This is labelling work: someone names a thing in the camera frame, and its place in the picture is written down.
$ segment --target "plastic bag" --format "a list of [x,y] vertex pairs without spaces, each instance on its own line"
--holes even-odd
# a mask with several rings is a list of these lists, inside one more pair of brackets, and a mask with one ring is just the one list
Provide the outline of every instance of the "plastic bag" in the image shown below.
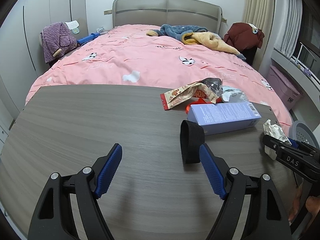
[[222,86],[221,99],[224,103],[249,102],[246,94],[238,88]]
[[205,84],[218,97],[222,95],[222,80],[220,78],[205,78],[200,83]]

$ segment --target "lavender box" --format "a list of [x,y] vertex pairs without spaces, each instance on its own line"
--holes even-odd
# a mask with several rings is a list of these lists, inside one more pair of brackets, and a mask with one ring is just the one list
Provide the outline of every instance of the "lavender box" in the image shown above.
[[205,135],[253,127],[261,115],[250,102],[191,105],[188,120],[204,129]]

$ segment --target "purple fuzzy jacket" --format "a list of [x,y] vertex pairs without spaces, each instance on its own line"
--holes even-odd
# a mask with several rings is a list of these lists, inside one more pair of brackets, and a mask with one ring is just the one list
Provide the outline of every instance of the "purple fuzzy jacket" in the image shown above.
[[[65,55],[69,50],[76,47],[77,40],[71,35],[67,25],[62,22],[53,23],[45,27],[42,31],[42,41],[44,50],[44,59],[46,63],[53,61]],[[53,57],[58,50],[62,51]]]

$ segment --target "beige curtain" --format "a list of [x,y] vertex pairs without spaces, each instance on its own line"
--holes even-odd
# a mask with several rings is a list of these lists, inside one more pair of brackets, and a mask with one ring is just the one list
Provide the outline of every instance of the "beige curtain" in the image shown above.
[[243,22],[251,23],[265,35],[261,49],[257,50],[253,68],[258,70],[266,50],[273,22],[275,0],[246,0]]

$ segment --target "black elastic band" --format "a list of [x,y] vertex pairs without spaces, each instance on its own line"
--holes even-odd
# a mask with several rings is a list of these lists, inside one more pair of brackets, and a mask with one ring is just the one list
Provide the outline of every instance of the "black elastic band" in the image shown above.
[[202,144],[204,144],[203,128],[195,122],[183,120],[180,128],[183,163],[199,163],[199,148]]

